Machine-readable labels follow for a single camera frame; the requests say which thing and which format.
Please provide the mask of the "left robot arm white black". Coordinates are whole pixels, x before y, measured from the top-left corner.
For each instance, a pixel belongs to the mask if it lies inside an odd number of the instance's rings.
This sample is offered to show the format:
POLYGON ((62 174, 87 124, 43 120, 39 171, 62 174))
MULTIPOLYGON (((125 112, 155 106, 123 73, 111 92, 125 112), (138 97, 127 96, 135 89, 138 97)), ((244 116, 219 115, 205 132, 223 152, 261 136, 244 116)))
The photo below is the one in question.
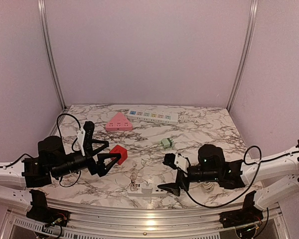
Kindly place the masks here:
POLYGON ((61 181, 71 173, 88 169, 91 175, 105 176, 121 159, 120 153, 102 153, 108 141, 85 139, 80 149, 66 153, 62 139, 49 136, 38 143, 38 156, 23 154, 19 159, 0 166, 0 204, 23 210, 28 216, 37 216, 47 222, 63 210, 50 208, 41 187, 52 179, 61 181))

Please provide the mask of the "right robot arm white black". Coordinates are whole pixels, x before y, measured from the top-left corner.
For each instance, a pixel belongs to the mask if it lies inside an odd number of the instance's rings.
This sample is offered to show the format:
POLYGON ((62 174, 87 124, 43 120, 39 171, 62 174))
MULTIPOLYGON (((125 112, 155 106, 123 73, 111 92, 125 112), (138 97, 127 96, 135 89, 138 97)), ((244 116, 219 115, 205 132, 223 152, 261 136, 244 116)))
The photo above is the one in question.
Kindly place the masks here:
POLYGON ((222 148, 204 144, 198 150, 198 164, 191 165, 181 154, 168 153, 163 164, 177 170, 176 181, 158 185, 158 188, 176 196, 189 190, 191 182, 216 182, 229 190, 245 188, 253 183, 280 177, 274 184, 260 191, 243 192, 243 208, 237 212, 237 219, 247 223, 256 215, 256 209, 263 211, 271 204, 299 192, 299 140, 295 147, 280 154, 247 162, 245 158, 227 162, 222 148))

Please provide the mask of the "green plug adapter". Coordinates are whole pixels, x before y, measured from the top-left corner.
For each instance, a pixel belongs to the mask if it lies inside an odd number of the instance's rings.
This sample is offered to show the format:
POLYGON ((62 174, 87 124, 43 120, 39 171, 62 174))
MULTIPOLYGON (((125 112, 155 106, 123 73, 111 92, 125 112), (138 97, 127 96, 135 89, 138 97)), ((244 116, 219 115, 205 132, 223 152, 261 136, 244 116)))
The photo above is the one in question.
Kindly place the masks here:
POLYGON ((174 141, 171 138, 163 138, 160 141, 160 144, 164 149, 172 148, 174 145, 174 141))

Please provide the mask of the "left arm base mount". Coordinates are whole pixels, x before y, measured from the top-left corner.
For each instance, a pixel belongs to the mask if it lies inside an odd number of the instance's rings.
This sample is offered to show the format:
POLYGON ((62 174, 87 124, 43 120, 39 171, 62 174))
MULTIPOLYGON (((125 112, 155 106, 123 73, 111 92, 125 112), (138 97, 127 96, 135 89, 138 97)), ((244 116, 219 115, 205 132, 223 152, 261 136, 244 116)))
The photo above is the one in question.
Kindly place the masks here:
POLYGON ((30 210, 26 217, 35 221, 32 229, 38 238, 59 239, 68 224, 70 212, 54 208, 30 210))

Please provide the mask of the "white charger plug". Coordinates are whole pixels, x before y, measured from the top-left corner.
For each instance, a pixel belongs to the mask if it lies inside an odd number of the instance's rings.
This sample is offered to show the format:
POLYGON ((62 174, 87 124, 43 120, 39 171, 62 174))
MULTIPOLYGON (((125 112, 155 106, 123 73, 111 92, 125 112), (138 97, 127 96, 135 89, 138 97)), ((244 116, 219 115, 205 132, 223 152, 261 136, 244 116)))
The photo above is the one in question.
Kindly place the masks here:
POLYGON ((144 195, 150 195, 153 192, 153 183, 143 182, 141 184, 141 192, 144 195))

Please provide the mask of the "pink triangular power socket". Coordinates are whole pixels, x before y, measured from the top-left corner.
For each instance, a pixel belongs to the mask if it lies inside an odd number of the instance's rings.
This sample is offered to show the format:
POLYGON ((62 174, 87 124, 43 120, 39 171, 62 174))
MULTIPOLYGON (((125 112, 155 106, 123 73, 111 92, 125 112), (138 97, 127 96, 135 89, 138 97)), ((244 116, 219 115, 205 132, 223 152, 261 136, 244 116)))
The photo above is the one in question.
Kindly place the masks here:
POLYGON ((106 131, 130 131, 133 129, 133 125, 123 113, 117 113, 106 124, 105 129, 106 131))

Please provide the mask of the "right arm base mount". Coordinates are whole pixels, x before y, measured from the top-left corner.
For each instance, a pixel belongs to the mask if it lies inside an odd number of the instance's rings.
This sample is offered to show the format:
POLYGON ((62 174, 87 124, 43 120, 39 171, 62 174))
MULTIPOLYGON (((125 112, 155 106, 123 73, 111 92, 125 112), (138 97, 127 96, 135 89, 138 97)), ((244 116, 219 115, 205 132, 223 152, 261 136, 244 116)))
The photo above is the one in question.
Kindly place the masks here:
POLYGON ((251 239, 256 235, 257 230, 262 225, 263 213, 233 210, 223 212, 219 222, 223 228, 235 228, 236 236, 239 239, 251 239))

